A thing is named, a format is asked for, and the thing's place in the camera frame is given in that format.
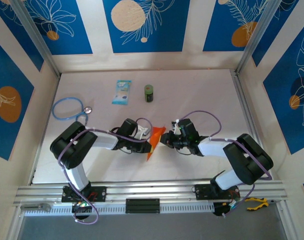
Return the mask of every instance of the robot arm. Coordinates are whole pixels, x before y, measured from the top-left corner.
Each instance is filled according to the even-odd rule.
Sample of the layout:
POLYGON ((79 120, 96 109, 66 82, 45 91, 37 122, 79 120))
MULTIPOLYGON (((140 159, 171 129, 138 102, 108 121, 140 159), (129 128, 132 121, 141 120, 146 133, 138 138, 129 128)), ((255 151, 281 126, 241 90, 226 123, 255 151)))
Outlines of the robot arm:
MULTIPOLYGON (((139 129, 140 126, 128 118, 121 127, 116 128, 116 134, 118 136, 125 136, 128 139, 137 140, 135 137, 142 134, 138 132, 134 137, 131 136, 137 128, 139 129)), ((50 146, 50 150, 55 158, 58 159, 61 152, 71 140, 84 130, 84 125, 79 122, 74 122, 57 137, 50 146)), ((151 152, 152 146, 148 141, 140 143, 132 142, 118 136, 101 132, 86 132, 63 154, 61 163, 64 165, 71 183, 85 196, 88 195, 88 189, 90 189, 91 186, 85 174, 82 161, 91 147, 101 147, 109 150, 119 150, 125 147, 135 153, 151 152)))
MULTIPOLYGON (((252 185, 264 171, 235 142, 214 141, 208 136, 200 136, 193 123, 187 118, 178 123, 172 122, 173 130, 161 136, 161 143, 172 149, 187 148, 191 154, 203 156, 226 157, 232 170, 220 173, 211 180, 212 191, 221 192, 239 185, 252 185)), ((242 144, 266 169, 273 167, 268 154, 248 134, 242 134, 236 141, 242 144)))

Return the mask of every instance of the black bracket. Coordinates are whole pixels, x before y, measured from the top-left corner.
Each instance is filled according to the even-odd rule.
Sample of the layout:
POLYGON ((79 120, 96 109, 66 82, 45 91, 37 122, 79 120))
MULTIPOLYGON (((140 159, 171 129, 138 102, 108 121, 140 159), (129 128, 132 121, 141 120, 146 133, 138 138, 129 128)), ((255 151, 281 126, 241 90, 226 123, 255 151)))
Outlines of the black bracket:
MULTIPOLYGON (((105 202, 106 189, 107 187, 105 186, 91 186, 88 189, 89 194, 86 197, 89 201, 93 203, 105 202)), ((81 197, 77 195, 69 186, 64 186, 61 201, 62 203, 75 203, 79 201, 84 201, 84 199, 81 199, 81 197)))
POLYGON ((225 191, 213 192, 211 184, 196 184, 196 200, 237 200, 239 199, 239 189, 233 186, 225 191))
POLYGON ((160 200, 159 198, 148 199, 126 199, 127 214, 159 214, 160 200))

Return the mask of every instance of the orange object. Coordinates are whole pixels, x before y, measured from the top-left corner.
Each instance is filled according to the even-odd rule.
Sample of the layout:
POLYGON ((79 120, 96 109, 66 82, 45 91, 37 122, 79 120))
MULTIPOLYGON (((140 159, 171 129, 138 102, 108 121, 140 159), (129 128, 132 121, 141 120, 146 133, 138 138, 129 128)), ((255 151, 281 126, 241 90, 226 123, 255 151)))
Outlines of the orange object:
POLYGON ((153 134, 150 138, 150 144, 152 145, 152 151, 147 154, 147 161, 150 159, 152 156, 152 153, 154 149, 156 148, 158 142, 161 139, 161 135, 165 132, 166 128, 165 127, 153 127, 153 134))

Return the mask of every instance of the stethoscope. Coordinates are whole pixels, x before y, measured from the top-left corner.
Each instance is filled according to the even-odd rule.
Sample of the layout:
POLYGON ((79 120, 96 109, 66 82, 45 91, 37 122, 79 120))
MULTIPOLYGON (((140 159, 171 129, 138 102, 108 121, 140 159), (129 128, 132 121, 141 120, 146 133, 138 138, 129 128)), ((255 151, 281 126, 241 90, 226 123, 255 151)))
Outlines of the stethoscope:
POLYGON ((56 103, 54 103, 54 105, 52 107, 52 114, 53 114, 53 117, 55 119, 60 120, 60 121, 61 120, 64 121, 64 120, 70 120, 70 119, 75 118, 75 120, 77 121, 80 116, 85 116, 85 125, 87 125, 88 115, 91 112, 92 112, 92 108, 90 106, 84 107, 82 101, 80 99, 76 98, 76 97, 67 97, 67 98, 65 97, 65 98, 62 98, 62 99, 58 100, 56 103), (81 112, 79 112, 79 113, 77 113, 77 114, 75 114, 73 116, 69 116, 67 118, 66 117, 62 117, 61 118, 61 117, 56 116, 55 113, 54 113, 54 109, 55 109, 56 105, 58 105, 59 103, 61 103, 63 101, 66 101, 66 100, 76 100, 76 101, 78 101, 81 104, 81 109, 82 109, 81 112))

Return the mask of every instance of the orange circle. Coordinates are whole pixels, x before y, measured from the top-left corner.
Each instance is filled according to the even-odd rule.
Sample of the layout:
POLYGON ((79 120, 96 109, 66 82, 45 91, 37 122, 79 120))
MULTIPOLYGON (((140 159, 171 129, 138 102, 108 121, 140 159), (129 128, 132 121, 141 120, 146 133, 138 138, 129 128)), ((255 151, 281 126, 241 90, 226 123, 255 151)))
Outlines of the orange circle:
POLYGON ((245 47, 252 36, 254 29, 256 28, 257 22, 252 21, 246 25, 240 26, 232 36, 232 44, 235 47, 245 47))
POLYGON ((58 38, 59 38, 59 35, 57 34, 57 32, 52 31, 52 30, 48 31, 48 32, 46 33, 46 35, 47 35, 47 37, 48 37, 49 39, 51 39, 51 40, 53 40, 53 41, 56 41, 56 40, 58 40, 58 38))
POLYGON ((11 86, 0 89, 0 117, 9 123, 18 120, 21 114, 22 102, 18 91, 11 86))
POLYGON ((298 109, 300 106, 300 98, 296 95, 291 96, 290 98, 290 107, 294 110, 298 109))

